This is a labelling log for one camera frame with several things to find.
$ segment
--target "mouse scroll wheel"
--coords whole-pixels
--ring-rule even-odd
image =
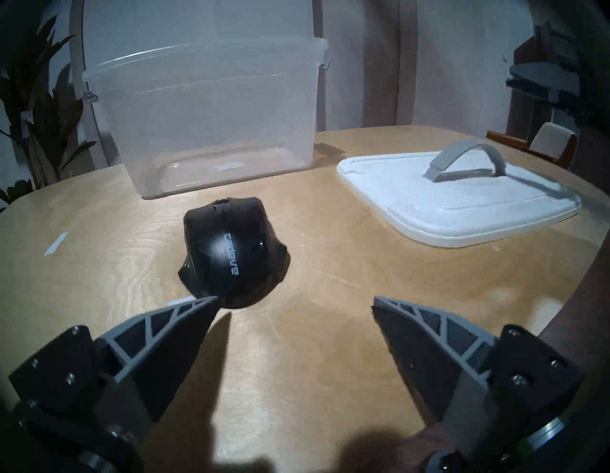
[[[217,200],[216,203],[214,204],[214,210],[216,210],[216,207],[218,207],[219,205],[228,204],[228,203],[229,203],[229,199]]]

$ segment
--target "clear plastic storage container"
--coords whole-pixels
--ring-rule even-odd
[[[320,38],[178,45],[88,68],[145,198],[311,166]]]

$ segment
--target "chair backrest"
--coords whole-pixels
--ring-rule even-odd
[[[572,141],[576,139],[576,135],[572,130],[547,122],[540,127],[540,130],[529,148],[532,151],[537,151],[538,153],[543,153],[552,158],[559,159],[566,146],[571,141],[570,138],[573,136],[574,138]]]

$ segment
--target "white lid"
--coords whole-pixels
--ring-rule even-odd
[[[496,148],[474,140],[442,153],[351,157],[337,174],[400,233],[437,247],[524,233],[581,207],[572,189],[508,164]]]

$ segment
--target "potted plant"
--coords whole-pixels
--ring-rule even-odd
[[[0,133],[11,138],[18,149],[25,154],[27,167],[36,189],[39,189],[41,184],[47,185],[46,176],[41,163],[38,163],[41,179],[37,178],[30,152],[31,139],[23,136],[22,133],[22,112],[34,108],[34,121],[26,123],[26,126],[45,152],[58,181],[61,169],[79,153],[95,144],[95,142],[88,142],[79,146],[68,159],[63,161],[68,137],[74,131],[82,115],[81,99],[62,104],[57,96],[56,90],[67,87],[69,65],[58,77],[53,95],[46,91],[41,94],[34,93],[35,85],[40,80],[43,70],[48,67],[49,60],[73,37],[68,36],[53,43],[52,29],[55,21],[54,16],[35,35],[20,44],[10,55],[5,74],[0,76],[0,100],[4,103],[4,110],[10,122],[9,132],[0,130]],[[34,153],[34,157],[39,159],[37,153]]]

